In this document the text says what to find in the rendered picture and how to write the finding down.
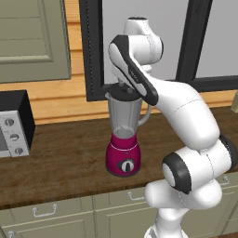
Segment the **black blender lid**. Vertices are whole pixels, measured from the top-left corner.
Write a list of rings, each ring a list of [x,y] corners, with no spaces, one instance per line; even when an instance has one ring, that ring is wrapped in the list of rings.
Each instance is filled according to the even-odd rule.
[[[115,99],[118,101],[128,102],[136,101],[140,99],[140,95],[134,90],[132,94],[128,94],[126,89],[129,88],[128,85],[119,87],[118,84],[113,84],[109,91],[105,94],[106,99]]]

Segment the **magenta blender with clear jar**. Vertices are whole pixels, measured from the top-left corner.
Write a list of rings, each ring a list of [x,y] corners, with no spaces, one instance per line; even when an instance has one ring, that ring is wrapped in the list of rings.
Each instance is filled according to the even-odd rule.
[[[106,168],[117,177],[131,177],[140,170],[140,147],[137,129],[144,125],[151,114],[152,106],[139,118],[142,99],[120,101],[106,94],[112,128],[112,136],[106,150]]]

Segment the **beige object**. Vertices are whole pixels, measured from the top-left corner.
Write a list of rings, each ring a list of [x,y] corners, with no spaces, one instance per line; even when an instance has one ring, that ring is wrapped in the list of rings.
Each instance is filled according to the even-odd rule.
[[[236,91],[232,104],[231,104],[231,110],[235,113],[238,113],[238,91]]]

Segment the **olive drawer front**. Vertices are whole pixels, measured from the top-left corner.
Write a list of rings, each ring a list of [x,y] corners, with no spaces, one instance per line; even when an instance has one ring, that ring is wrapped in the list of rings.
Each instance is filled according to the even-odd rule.
[[[0,226],[37,221],[47,218],[59,218],[91,211],[92,209],[93,205],[91,196],[10,208],[0,210]]]
[[[94,195],[93,201],[96,209],[112,208],[120,205],[132,205],[144,202],[145,199],[141,201],[131,201],[127,193],[132,192],[134,197],[144,197],[144,191],[145,188],[142,187],[119,192],[107,192]]]
[[[224,193],[237,192],[238,191],[238,172],[227,173],[218,178],[218,183],[222,183],[222,178],[227,176],[230,184],[226,186],[221,186],[221,189]]]

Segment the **black and silver toaster oven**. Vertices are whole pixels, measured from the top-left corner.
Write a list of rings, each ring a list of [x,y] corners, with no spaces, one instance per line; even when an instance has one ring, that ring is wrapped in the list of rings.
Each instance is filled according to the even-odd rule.
[[[27,91],[0,91],[0,158],[29,155],[34,130]]]

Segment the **black window frame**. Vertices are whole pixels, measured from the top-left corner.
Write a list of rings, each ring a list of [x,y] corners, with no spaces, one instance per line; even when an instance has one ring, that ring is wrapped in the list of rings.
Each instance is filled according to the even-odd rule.
[[[149,57],[152,77],[199,92],[238,89],[238,0],[79,0],[86,99],[104,100],[117,83],[108,47],[118,34],[139,40],[145,23],[162,40]]]

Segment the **olive wall cupboard door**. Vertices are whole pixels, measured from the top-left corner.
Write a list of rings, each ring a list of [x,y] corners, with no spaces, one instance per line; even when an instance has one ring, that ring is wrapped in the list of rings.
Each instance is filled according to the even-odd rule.
[[[64,0],[0,0],[0,84],[71,77]]]

